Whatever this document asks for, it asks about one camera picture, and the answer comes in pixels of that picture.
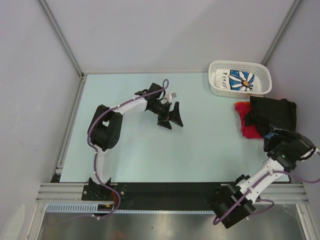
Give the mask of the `black printed t-shirt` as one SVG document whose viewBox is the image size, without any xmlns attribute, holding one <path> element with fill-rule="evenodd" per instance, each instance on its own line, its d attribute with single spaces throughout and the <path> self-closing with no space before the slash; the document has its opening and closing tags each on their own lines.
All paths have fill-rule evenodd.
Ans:
<svg viewBox="0 0 320 240">
<path fill-rule="evenodd" d="M 247 120 L 255 124 L 262 137 L 270 131 L 270 125 L 281 129 L 295 131 L 297 127 L 297 105 L 287 99 L 273 99 L 267 97 L 250 98 L 252 111 Z"/>
<path fill-rule="evenodd" d="M 274 135 L 274 133 L 272 132 L 272 131 L 270 131 L 268 134 L 266 134 L 265 136 L 264 136 L 264 139 L 266 140 L 266 139 L 270 139 L 272 136 Z"/>
</svg>

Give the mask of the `red t-shirt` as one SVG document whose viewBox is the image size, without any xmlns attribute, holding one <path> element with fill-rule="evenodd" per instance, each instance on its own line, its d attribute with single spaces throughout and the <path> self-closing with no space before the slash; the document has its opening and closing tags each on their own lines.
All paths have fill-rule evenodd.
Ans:
<svg viewBox="0 0 320 240">
<path fill-rule="evenodd" d="M 254 123 L 247 120 L 249 113 L 253 110 L 249 101 L 238 101 L 234 105 L 234 109 L 239 115 L 241 122 L 242 135 L 247 139 L 262 139 Z"/>
</svg>

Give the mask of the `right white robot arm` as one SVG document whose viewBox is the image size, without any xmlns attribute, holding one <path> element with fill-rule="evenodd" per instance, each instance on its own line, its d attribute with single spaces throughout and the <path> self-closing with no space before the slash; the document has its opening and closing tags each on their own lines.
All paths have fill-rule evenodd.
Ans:
<svg viewBox="0 0 320 240">
<path fill-rule="evenodd" d="M 298 162 L 303 162 L 320 149 L 306 136 L 291 130 L 271 126 L 263 138 L 267 159 L 253 176 L 241 175 L 235 181 L 218 187 L 208 205 L 215 214 L 214 226 L 223 224 L 226 229 L 243 219 L 255 215 L 256 202 L 262 202 L 261 193 L 283 176 L 293 176 Z"/>
</svg>

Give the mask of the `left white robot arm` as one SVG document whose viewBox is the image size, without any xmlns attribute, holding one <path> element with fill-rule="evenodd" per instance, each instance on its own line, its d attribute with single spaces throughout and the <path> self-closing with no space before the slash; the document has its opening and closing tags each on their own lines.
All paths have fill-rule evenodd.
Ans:
<svg viewBox="0 0 320 240">
<path fill-rule="evenodd" d="M 110 194 L 120 197 L 110 187 L 111 179 L 102 179 L 99 173 L 103 169 L 104 155 L 116 146 L 120 140 L 124 117 L 140 112 L 150 111 L 157 115 L 157 125 L 171 130 L 171 123 L 183 127 L 180 115 L 180 103 L 172 103 L 176 97 L 174 92 L 166 92 L 169 80 L 162 85 L 152 83 L 148 89 L 137 91 L 132 98 L 114 107 L 99 105 L 94 113 L 87 131 L 87 144 L 94 151 L 93 174 L 88 180 L 93 194 L 100 200 L 107 199 Z"/>
</svg>

